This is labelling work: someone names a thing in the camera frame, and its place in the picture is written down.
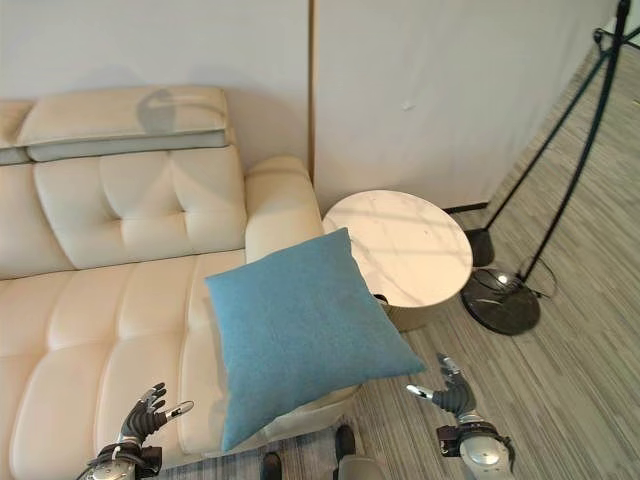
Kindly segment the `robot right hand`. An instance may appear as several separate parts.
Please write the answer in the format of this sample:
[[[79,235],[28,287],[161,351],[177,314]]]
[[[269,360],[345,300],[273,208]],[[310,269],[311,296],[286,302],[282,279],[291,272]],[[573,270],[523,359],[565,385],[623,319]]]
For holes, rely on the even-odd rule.
[[[437,353],[440,372],[444,378],[444,390],[430,390],[409,384],[406,390],[412,395],[431,402],[441,410],[460,418],[476,408],[476,398],[470,384],[464,378],[457,363],[444,353]]]

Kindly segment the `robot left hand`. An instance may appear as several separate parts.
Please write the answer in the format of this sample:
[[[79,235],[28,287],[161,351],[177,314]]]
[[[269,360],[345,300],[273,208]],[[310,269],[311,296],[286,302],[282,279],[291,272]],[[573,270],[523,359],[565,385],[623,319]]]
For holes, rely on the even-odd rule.
[[[151,387],[137,400],[122,423],[118,435],[119,443],[134,443],[141,446],[149,436],[168,422],[193,409],[194,402],[188,400],[162,410],[165,405],[163,397],[166,393],[165,383],[161,382]]]

